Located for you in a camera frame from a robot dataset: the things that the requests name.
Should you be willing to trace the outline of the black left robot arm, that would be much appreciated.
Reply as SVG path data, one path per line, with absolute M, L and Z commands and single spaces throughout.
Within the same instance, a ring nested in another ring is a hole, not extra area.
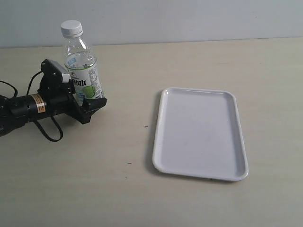
M 84 99 L 82 106 L 79 106 L 74 94 L 75 89 L 71 80 L 68 83 L 51 82 L 44 77 L 35 94 L 12 98 L 1 97 L 0 135 L 7 135 L 32 122 L 49 141 L 58 142 L 63 138 L 63 131 L 54 118 L 56 115 L 66 114 L 81 124 L 87 124 L 92 115 L 107 104 L 107 99 L 104 97 L 94 100 Z M 48 117 L 59 131 L 58 139 L 51 138 L 38 122 Z

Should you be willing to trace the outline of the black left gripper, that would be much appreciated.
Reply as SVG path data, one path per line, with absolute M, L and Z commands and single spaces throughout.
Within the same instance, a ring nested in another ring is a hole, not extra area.
M 75 89 L 71 79 L 68 83 L 60 83 L 55 79 L 42 78 L 38 94 L 46 103 L 46 112 L 49 116 L 63 113 L 81 124 L 89 123 L 91 117 L 88 114 L 94 114 L 107 104 L 105 97 L 98 99 L 84 98 L 82 107 L 80 107 L 74 98 Z

